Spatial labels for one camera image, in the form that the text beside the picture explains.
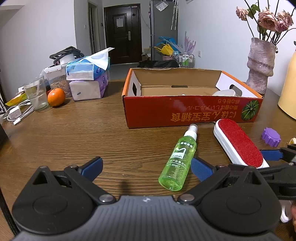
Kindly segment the purple gear lid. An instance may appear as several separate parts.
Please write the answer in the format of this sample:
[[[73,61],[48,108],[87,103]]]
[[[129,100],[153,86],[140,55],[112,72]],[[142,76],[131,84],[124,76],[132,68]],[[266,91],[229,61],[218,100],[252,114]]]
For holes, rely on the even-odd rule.
[[[277,147],[281,142],[280,134],[272,128],[265,128],[261,138],[271,147]]]

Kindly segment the white red lint brush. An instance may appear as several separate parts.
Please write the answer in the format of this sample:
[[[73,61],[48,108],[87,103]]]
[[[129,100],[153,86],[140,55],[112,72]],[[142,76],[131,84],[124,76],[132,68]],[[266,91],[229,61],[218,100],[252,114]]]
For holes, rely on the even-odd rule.
[[[257,169],[269,167],[254,142],[233,120],[219,119],[215,123],[213,133],[231,163]]]

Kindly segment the green spray bottle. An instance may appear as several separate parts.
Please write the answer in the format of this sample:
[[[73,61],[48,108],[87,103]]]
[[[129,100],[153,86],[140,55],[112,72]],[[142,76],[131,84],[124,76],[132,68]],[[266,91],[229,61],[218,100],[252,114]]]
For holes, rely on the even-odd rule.
[[[159,184],[171,191],[180,191],[191,166],[192,158],[197,148],[198,127],[191,124],[184,136],[174,147],[162,173],[159,176]]]

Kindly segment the white plastic box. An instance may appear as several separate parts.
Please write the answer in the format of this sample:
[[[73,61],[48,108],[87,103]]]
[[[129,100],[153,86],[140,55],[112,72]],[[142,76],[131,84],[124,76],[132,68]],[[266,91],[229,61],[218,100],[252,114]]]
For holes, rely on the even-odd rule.
[[[236,92],[233,89],[218,90],[213,96],[236,96]]]

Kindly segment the orange fruit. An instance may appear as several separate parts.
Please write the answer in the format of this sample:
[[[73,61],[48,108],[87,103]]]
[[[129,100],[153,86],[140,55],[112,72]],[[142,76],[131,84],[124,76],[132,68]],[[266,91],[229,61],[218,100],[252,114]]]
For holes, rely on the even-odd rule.
[[[64,103],[66,95],[63,89],[55,88],[49,92],[47,99],[51,107],[58,107]]]

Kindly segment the purple tissue pack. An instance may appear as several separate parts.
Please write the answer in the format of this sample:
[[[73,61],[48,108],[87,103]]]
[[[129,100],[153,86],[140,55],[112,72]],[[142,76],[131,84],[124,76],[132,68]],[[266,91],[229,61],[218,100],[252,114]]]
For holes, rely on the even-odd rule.
[[[109,81],[108,71],[95,80],[70,81],[69,86],[74,101],[101,99]]]

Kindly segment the red cardboard box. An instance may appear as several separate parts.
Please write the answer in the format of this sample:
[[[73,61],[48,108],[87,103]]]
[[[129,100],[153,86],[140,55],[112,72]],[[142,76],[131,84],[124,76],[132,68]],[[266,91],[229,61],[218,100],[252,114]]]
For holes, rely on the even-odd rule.
[[[236,96],[213,96],[233,89]],[[122,91],[129,128],[188,126],[228,118],[255,121],[263,96],[221,70],[132,68]]]

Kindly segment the clear glass cup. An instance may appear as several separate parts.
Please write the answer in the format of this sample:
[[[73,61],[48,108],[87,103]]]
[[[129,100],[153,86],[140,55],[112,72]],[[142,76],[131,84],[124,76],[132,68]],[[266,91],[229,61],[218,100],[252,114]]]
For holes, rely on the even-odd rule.
[[[41,110],[48,107],[46,84],[43,76],[35,78],[33,82],[27,83],[23,87],[34,110]]]

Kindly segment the pink ceramic vase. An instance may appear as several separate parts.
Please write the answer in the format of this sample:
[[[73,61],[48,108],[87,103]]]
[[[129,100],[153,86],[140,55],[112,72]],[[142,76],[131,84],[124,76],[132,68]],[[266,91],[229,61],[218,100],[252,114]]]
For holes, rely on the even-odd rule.
[[[246,84],[261,95],[265,95],[268,78],[273,76],[276,50],[277,47],[271,42],[251,38]]]

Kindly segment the clear food container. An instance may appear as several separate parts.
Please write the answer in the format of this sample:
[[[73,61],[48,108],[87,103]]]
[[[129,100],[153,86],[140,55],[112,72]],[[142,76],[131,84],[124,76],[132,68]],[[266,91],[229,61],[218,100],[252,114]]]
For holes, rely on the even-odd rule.
[[[66,79],[66,64],[47,67],[44,69],[44,73],[51,89],[61,88],[66,97],[72,96],[69,81]]]

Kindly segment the blue tissue pack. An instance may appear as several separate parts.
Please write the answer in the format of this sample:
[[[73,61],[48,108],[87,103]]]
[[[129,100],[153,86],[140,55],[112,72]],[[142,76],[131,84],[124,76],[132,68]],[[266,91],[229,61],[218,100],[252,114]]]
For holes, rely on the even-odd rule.
[[[93,81],[110,68],[109,47],[93,55],[73,60],[66,65],[66,80]]]

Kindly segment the black cloth covered chair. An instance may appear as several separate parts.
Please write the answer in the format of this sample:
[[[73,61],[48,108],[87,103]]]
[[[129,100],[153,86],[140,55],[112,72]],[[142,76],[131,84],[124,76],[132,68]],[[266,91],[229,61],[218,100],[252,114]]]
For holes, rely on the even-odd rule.
[[[179,68],[179,64],[176,60],[144,60],[140,61],[137,68]]]

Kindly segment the dried pink roses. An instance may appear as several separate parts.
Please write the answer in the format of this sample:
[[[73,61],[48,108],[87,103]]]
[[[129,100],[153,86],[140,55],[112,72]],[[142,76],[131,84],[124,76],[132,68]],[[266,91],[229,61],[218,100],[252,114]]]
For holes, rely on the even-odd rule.
[[[235,13],[239,20],[247,23],[252,37],[255,33],[250,25],[250,21],[256,23],[256,30],[260,40],[270,42],[275,46],[295,29],[295,1],[289,1],[292,5],[291,11],[280,9],[280,1],[275,2],[275,6],[270,1],[245,1],[245,7],[237,6]]]

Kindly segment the yellow blue bags pile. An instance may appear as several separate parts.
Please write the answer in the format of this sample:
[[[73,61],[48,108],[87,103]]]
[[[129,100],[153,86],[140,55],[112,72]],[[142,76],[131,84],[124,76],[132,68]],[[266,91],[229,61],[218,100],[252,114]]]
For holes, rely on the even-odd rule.
[[[172,56],[175,54],[181,54],[182,48],[177,44],[174,38],[159,37],[160,42],[154,46],[154,49],[163,56]]]

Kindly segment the grey refrigerator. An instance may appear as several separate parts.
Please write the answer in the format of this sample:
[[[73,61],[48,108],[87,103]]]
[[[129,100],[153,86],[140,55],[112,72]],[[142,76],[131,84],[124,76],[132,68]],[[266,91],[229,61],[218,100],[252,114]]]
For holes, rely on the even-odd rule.
[[[151,29],[151,60],[162,60],[162,56],[154,47],[161,47],[164,38],[173,38],[178,42],[178,27],[176,20],[177,7],[175,1],[150,1]]]

